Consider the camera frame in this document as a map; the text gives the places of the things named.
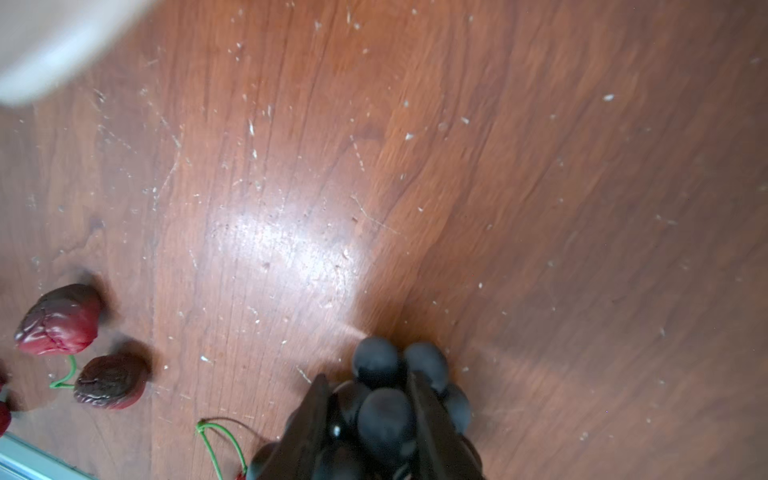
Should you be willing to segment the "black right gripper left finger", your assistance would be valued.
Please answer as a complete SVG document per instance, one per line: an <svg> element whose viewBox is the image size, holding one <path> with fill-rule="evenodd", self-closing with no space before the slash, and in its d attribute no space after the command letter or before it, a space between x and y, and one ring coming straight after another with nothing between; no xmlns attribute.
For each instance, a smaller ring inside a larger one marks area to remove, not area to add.
<svg viewBox="0 0 768 480"><path fill-rule="evenodd" d="M258 479L309 480L313 477L317 456L326 438L329 400L327 377L318 374Z"/></svg>

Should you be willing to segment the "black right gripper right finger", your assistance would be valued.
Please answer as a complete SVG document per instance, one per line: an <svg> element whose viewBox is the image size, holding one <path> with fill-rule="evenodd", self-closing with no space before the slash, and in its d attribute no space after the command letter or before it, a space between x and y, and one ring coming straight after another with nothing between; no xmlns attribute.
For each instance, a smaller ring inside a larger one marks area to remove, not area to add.
<svg viewBox="0 0 768 480"><path fill-rule="evenodd" d="M410 372L407 392L416 420L413 479L484 479L481 465L456 432L423 372Z"/></svg>

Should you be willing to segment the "dark blue fake grape bunch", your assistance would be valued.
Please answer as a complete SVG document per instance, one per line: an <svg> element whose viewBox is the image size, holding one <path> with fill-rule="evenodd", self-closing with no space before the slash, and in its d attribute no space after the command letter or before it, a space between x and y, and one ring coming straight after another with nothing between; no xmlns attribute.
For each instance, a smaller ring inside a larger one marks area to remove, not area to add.
<svg viewBox="0 0 768 480"><path fill-rule="evenodd" d="M451 382L442 351L431 342L416 342L399 351L389 340L373 336L354 350L353 379L328 381L327 433L311 479L413 479L416 420L407 379L416 371L429 379L482 469L482 460L465 435L472 417L469 401ZM258 479L281 440L261 447L241 478Z"/></svg>

